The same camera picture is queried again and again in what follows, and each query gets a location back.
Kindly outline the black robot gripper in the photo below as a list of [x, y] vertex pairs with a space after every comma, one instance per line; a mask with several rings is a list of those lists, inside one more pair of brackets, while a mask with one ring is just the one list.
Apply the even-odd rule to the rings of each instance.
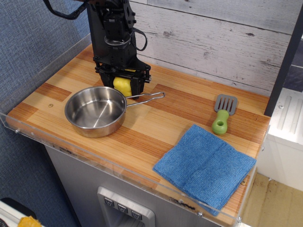
[[105, 37], [105, 42], [109, 47], [110, 65], [96, 62], [96, 72], [100, 74], [102, 83], [106, 87], [114, 88], [114, 79], [118, 72], [123, 70], [136, 70], [130, 73], [132, 95], [139, 95], [143, 92], [144, 84], [151, 81], [151, 67], [137, 58], [136, 38], [128, 35], [123, 42], [109, 42]]

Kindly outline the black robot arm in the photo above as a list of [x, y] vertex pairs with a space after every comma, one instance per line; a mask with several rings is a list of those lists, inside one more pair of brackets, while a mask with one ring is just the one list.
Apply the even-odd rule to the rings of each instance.
[[150, 65], [137, 58], [143, 51], [136, 45], [135, 13], [127, 0], [86, 0], [95, 70], [106, 87], [114, 87], [117, 78], [127, 79], [133, 96], [149, 83]]

